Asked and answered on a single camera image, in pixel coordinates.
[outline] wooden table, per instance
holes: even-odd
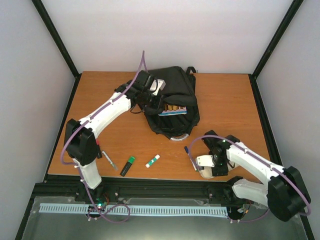
[[[80,79],[67,121],[79,120],[107,101],[114,89],[132,79],[134,72],[92,72],[85,71]],[[209,130],[220,136],[229,134],[239,138],[250,149],[269,159],[260,119],[247,74],[197,73],[195,93],[198,100],[200,122],[191,135],[182,142],[174,142],[163,135],[156,135],[148,126],[143,114],[129,111],[113,121],[99,136],[100,147],[106,151],[119,170],[115,171],[105,158],[97,159],[97,167],[103,177],[121,177],[120,171],[130,156],[135,162],[125,177],[166,180],[204,181],[195,172],[184,150],[190,142]],[[77,175],[72,166],[60,163],[63,148],[63,129],[48,174]],[[208,154],[208,149],[198,141],[193,156]],[[156,154],[160,159],[150,168],[145,164]],[[65,153],[65,161],[71,158]],[[242,167],[229,172],[228,176],[215,177],[211,181],[227,181],[234,176],[242,176],[250,181],[258,180]]]

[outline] white wall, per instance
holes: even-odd
[[[43,180],[73,85],[31,0],[0,1],[0,239],[14,239]]]
[[[44,0],[79,71],[252,73],[292,0]]]
[[[286,167],[302,174],[320,239],[320,1],[304,1],[257,82]]]

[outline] gray floor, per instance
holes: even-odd
[[[253,223],[233,223],[214,217],[142,217],[112,224],[100,219],[88,221],[83,214],[38,213],[40,203],[66,203],[67,198],[38,198],[23,236],[24,240],[305,240],[299,217],[282,222],[272,213]],[[245,219],[265,210],[251,207]],[[123,216],[109,216],[121,220]]]

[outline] backpack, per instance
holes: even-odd
[[[161,106],[159,106],[160,113],[165,109],[165,105],[186,108],[186,114],[159,115],[159,111],[155,112],[139,106],[143,109],[151,130],[156,134],[163,134],[168,139],[179,140],[176,137],[190,135],[193,127],[198,124],[200,115],[195,95],[196,77],[190,74],[190,71],[196,73],[194,67],[188,67],[185,72],[179,66],[149,71],[157,79],[165,81],[165,87],[158,93],[162,97]]]

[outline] robotic arm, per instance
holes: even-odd
[[[205,135],[217,135],[213,130]],[[200,174],[205,178],[228,175],[229,169],[236,165],[242,166],[261,183],[251,182],[242,177],[234,177],[229,183],[233,194],[240,199],[248,199],[269,207],[270,211],[280,220],[288,221],[306,207],[298,193],[280,176],[280,172],[288,177],[302,192],[308,203],[309,193],[300,172],[294,168],[284,168],[259,156],[247,148],[239,139],[229,135],[226,137],[237,146],[226,140],[203,138],[209,148],[209,155],[198,156],[195,160],[201,167]]]
[[[100,152],[96,139],[99,134],[118,116],[130,110],[136,104],[157,110],[161,97],[157,94],[166,83],[156,79],[145,71],[141,71],[130,89],[118,100],[114,101],[129,86],[125,83],[115,90],[112,97],[97,110],[79,121],[71,119],[66,124],[64,144],[73,132],[88,121],[67,146],[66,151],[73,161],[79,166],[81,173],[89,188],[95,189],[102,181],[99,175],[96,158]]]

